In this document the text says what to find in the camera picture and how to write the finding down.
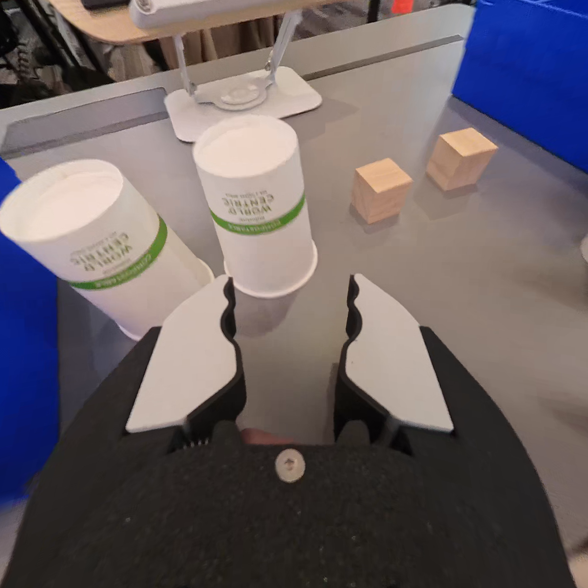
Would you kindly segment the wooden cube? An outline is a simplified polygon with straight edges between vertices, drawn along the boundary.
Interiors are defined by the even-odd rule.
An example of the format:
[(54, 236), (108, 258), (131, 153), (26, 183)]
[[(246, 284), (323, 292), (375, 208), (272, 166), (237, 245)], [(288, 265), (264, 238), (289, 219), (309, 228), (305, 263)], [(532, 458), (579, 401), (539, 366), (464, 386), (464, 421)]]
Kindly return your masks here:
[(498, 146), (474, 128), (441, 134), (425, 173), (443, 191), (475, 185)]
[(413, 179), (392, 159), (384, 158), (355, 169), (351, 204), (367, 224), (397, 216), (404, 207)]

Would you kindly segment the white paper cup green band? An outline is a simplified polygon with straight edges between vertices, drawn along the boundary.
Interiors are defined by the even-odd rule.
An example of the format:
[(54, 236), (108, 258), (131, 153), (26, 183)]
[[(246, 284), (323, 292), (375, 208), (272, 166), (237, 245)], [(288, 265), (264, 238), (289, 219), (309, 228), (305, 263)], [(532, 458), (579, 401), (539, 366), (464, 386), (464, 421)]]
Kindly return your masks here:
[(303, 287), (318, 265), (296, 132), (267, 115), (239, 115), (193, 147), (224, 268), (236, 289), (275, 299)]
[(112, 163), (79, 159), (20, 183), (1, 232), (134, 341), (215, 276)]

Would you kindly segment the blue plastic bin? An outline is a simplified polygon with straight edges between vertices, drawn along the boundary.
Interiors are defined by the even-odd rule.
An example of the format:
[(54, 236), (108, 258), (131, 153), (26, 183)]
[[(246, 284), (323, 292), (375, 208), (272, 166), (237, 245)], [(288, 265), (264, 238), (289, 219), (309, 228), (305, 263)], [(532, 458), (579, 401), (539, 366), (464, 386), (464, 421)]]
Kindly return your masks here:
[(30, 493), (59, 436), (56, 277), (1, 234), (1, 505)]
[(587, 172), (587, 1), (478, 1), (452, 94)]

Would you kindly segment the instruction sheet on stand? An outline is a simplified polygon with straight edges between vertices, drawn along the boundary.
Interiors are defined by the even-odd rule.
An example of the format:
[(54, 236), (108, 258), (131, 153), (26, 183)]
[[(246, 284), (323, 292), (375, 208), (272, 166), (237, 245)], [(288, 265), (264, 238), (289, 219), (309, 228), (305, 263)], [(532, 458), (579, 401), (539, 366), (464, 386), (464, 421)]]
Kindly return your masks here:
[[(206, 129), (239, 114), (284, 119), (316, 109), (318, 92), (289, 67), (283, 55), (302, 11), (328, 1), (129, 1), (128, 6), (91, 9), (89, 2), (51, 1), (77, 29), (111, 45), (172, 38), (182, 89), (164, 104), (176, 137), (195, 143)], [(275, 45), (261, 70), (197, 85), (189, 78), (182, 38), (187, 34), (283, 14)]]

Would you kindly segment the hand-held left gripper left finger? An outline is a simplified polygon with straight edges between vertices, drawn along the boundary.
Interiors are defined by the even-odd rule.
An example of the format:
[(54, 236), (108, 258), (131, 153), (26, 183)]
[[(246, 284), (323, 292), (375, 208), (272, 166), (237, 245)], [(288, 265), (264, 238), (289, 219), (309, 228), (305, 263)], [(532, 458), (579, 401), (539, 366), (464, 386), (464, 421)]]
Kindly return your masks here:
[(221, 275), (164, 320), (127, 433), (179, 428), (191, 445), (204, 445), (219, 422), (236, 421), (246, 404), (246, 383), (235, 306), (233, 280)]

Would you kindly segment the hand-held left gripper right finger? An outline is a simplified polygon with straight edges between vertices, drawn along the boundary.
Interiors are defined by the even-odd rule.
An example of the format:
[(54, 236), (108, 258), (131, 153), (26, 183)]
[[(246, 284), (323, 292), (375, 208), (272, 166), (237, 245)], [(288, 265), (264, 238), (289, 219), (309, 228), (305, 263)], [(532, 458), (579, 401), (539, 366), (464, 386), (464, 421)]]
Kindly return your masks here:
[(349, 278), (348, 317), (334, 391), (334, 438), (362, 422), (368, 443), (393, 444), (401, 428), (454, 432), (420, 323), (362, 274)]

